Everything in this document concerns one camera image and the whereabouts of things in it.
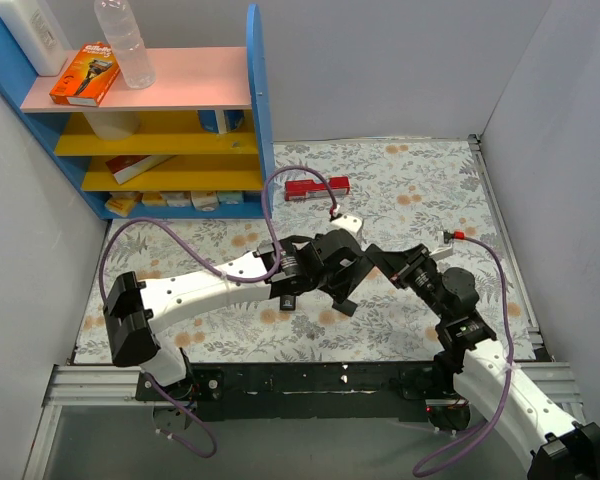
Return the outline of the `black battery cover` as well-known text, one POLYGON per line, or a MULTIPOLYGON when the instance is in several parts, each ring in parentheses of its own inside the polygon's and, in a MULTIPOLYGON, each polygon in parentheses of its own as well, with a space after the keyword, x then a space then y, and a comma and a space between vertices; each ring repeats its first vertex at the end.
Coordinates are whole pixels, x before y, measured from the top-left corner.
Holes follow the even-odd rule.
POLYGON ((345 299, 342 302, 333 301, 332 308, 346 317, 352 317, 357 309, 357 304, 351 300, 345 299))

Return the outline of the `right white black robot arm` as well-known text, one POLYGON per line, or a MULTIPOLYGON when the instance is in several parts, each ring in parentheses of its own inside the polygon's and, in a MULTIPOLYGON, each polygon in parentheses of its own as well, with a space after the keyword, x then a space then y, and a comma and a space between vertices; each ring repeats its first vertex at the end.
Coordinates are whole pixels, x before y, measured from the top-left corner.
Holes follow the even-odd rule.
POLYGON ((464 440, 473 447, 497 431, 530 479, 600 479, 600 427, 582 424, 551 400, 514 364, 510 342, 501 342, 478 313, 479 295, 469 271, 439 271, 419 245, 402 252, 372 245, 367 258, 399 289, 411 289, 438 317, 443 347, 432 373, 444 397, 460 395, 486 419, 464 440))

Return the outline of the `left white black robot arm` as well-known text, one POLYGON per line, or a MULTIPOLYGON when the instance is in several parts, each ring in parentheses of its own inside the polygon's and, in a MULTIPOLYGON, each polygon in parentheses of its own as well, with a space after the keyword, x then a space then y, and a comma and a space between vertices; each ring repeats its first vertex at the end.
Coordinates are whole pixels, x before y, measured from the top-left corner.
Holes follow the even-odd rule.
POLYGON ((139 366, 173 400, 193 386, 184 353, 161 339, 173 325, 234 304, 300 296, 319 290, 346 314, 349 296, 372 270, 356 238, 339 229, 315 238, 288 237, 215 267, 180 276, 116 278, 104 302, 104 317, 116 367, 139 366))

